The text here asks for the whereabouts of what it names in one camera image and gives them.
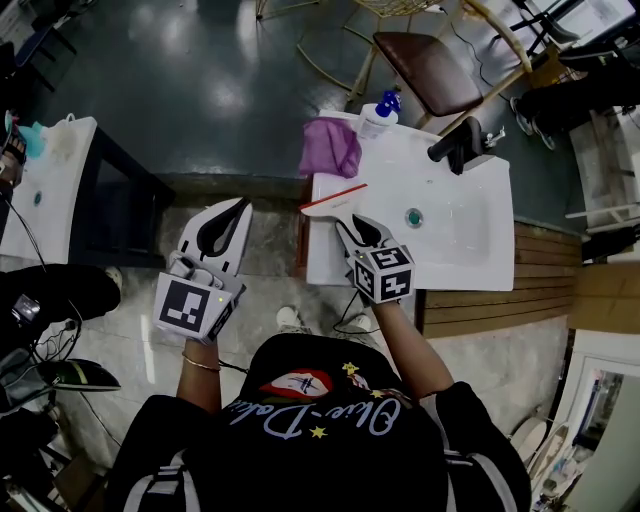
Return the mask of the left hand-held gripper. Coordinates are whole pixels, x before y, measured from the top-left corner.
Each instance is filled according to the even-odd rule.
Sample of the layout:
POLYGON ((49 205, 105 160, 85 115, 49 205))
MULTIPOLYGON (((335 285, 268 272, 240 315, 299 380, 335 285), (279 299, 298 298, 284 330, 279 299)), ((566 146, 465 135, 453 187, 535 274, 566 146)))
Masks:
POLYGON ((239 271, 252 214, 249 199, 238 197, 211 205, 187 222, 180 251, 170 254, 168 269, 158 277, 155 326, 203 345, 217 342, 245 291, 230 273, 239 271))

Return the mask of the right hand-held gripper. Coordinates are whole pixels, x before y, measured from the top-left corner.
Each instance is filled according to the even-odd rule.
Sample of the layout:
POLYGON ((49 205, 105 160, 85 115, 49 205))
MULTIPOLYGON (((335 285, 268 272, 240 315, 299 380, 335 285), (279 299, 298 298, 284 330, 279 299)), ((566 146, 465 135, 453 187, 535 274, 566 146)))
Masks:
POLYGON ((352 222, 336 222, 344 246, 350 280, 366 306, 398 302, 413 294, 415 263, 391 231, 369 217, 353 214, 352 222))

